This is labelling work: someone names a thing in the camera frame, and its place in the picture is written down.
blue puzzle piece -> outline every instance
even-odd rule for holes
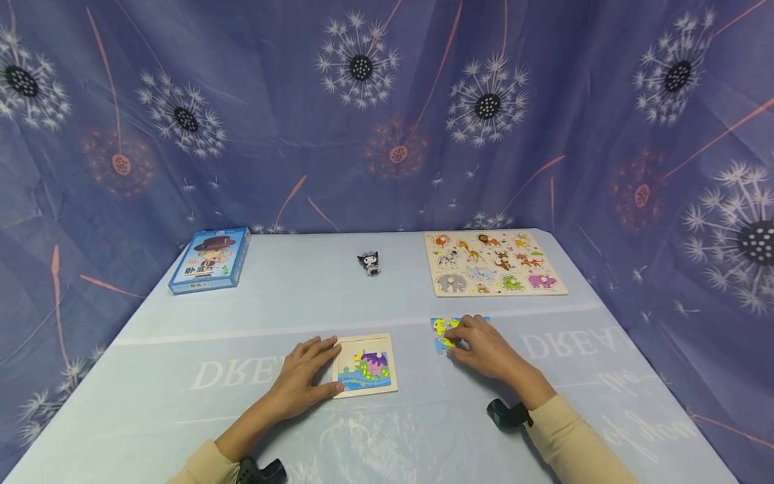
[[[446,343],[444,340],[444,333],[452,328],[456,328],[462,317],[459,318],[430,318],[430,329],[436,334],[436,353],[441,355],[444,353],[444,349],[454,348],[455,344],[452,342]],[[489,316],[484,316],[484,321],[489,322]]]
[[[444,353],[444,349],[453,348],[454,346],[447,346],[444,344],[444,339],[446,338],[436,338],[436,353],[439,355],[442,355]]]

left hand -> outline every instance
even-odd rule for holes
[[[339,382],[313,386],[312,378],[322,366],[341,352],[338,338],[320,336],[299,343],[285,357],[277,380],[262,400],[277,420],[297,417],[315,403],[338,395],[344,389]]]

beige sleeve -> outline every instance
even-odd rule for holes
[[[225,458],[215,442],[208,439],[167,484],[234,484],[238,472],[239,464]]]
[[[637,479],[561,395],[529,412],[535,447],[562,484],[629,484]]]

pink dandelion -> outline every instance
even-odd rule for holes
[[[153,178],[150,147],[143,141],[121,137],[114,129],[92,129],[80,147],[94,181],[113,195],[133,197],[143,192]]]
[[[625,162],[611,185],[613,210],[621,226],[638,235],[656,221],[663,202],[656,187],[664,157],[644,149]]]
[[[376,125],[365,144],[368,171],[385,180],[398,180],[416,173],[427,158],[427,138],[415,133],[415,125],[401,118]]]

brown hat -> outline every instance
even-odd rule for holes
[[[235,243],[237,243],[237,241],[228,235],[219,235],[218,237],[210,237],[209,239],[205,239],[204,242],[194,247],[193,250],[222,250],[226,247],[231,247]]]

